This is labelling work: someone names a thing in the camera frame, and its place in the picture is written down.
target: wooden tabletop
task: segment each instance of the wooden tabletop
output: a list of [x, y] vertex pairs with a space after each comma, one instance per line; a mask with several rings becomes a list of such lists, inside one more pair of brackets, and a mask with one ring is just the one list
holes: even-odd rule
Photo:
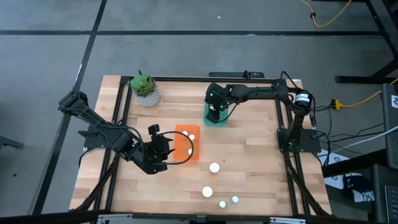
[[[106, 75], [95, 111], [110, 121], [118, 94], [120, 76]], [[225, 128], [204, 125], [203, 110], [208, 82], [157, 82], [161, 99], [157, 106], [144, 108], [131, 98], [127, 124], [138, 129], [144, 141], [150, 141], [147, 128], [159, 124], [160, 132], [175, 130], [177, 124], [197, 124], [201, 129], [198, 162], [169, 166], [165, 172], [147, 175], [133, 162], [121, 160], [112, 202], [113, 212], [145, 212], [208, 215], [291, 215], [287, 177], [279, 152], [275, 101], [252, 100], [240, 104]], [[267, 86], [245, 83], [247, 86]], [[124, 88], [119, 119], [122, 116]], [[305, 127], [310, 127], [309, 119]], [[81, 162], [70, 208], [81, 204], [100, 176], [104, 149], [88, 153]], [[319, 161], [310, 153], [301, 153], [305, 183], [316, 201], [330, 212], [328, 196]], [[209, 165], [217, 162], [220, 171], [212, 174]], [[210, 186], [213, 195], [202, 196]], [[105, 187], [101, 208], [108, 187]], [[232, 203], [231, 197], [239, 202]], [[303, 212], [296, 186], [299, 211]], [[219, 202], [226, 202], [225, 208]]]

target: white pot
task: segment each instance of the white pot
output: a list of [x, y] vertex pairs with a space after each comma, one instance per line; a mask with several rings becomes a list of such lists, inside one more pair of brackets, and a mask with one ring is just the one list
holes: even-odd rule
[[157, 85], [155, 86], [155, 91], [149, 96], [137, 96], [136, 92], [134, 94], [137, 97], [138, 104], [145, 107], [153, 107], [160, 100], [160, 92]]

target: teal container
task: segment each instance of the teal container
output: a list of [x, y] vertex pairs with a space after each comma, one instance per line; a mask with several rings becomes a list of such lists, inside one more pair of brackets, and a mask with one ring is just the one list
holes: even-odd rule
[[[203, 121], [205, 122], [205, 125], [208, 127], [225, 127], [226, 123], [228, 122], [228, 119], [223, 121], [223, 122], [219, 122], [219, 123], [213, 123], [211, 121], [209, 121], [206, 116], [207, 116], [207, 112], [209, 111], [209, 104], [205, 103], [205, 113], [203, 114]], [[228, 109], [225, 109], [224, 111], [220, 112], [220, 120], [225, 119], [228, 116]]]

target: orange plate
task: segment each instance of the orange plate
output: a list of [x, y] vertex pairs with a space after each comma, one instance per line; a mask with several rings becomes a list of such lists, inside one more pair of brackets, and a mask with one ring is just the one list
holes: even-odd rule
[[[193, 134], [195, 136], [193, 140], [193, 156], [189, 162], [196, 162], [199, 160], [199, 149], [200, 149], [200, 127], [198, 125], [190, 124], [178, 124], [175, 127], [176, 131], [183, 132], [187, 131], [188, 136]], [[184, 161], [189, 156], [188, 150], [191, 148], [189, 140], [181, 134], [175, 134], [174, 137], [174, 148], [173, 159], [175, 162]]]

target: concrete floor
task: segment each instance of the concrete floor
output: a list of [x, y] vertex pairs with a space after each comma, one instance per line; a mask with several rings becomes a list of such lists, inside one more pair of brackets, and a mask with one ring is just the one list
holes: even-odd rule
[[[0, 29], [91, 30], [100, 0], [0, 1]], [[341, 2], [311, 2], [324, 23]], [[367, 7], [352, 3], [331, 26], [314, 27], [299, 0], [112, 0], [100, 30], [376, 30]], [[29, 212], [62, 114], [58, 101], [73, 86], [88, 36], [0, 36], [0, 135], [25, 142], [23, 150], [0, 151], [0, 216]], [[103, 75], [205, 77], [210, 71], [262, 71], [277, 78], [281, 70], [303, 80], [327, 105], [332, 98], [355, 103], [380, 89], [343, 85], [335, 75], [370, 75], [392, 60], [378, 37], [259, 36], [97, 36], [81, 91], [94, 105]], [[332, 134], [356, 133], [382, 122], [381, 101], [332, 111]], [[317, 128], [327, 131], [329, 114], [317, 113]], [[87, 125], [72, 119], [44, 212], [68, 210]], [[352, 147], [362, 153], [384, 147], [382, 139]], [[342, 152], [346, 156], [357, 156]], [[345, 217], [347, 209], [332, 202]]]

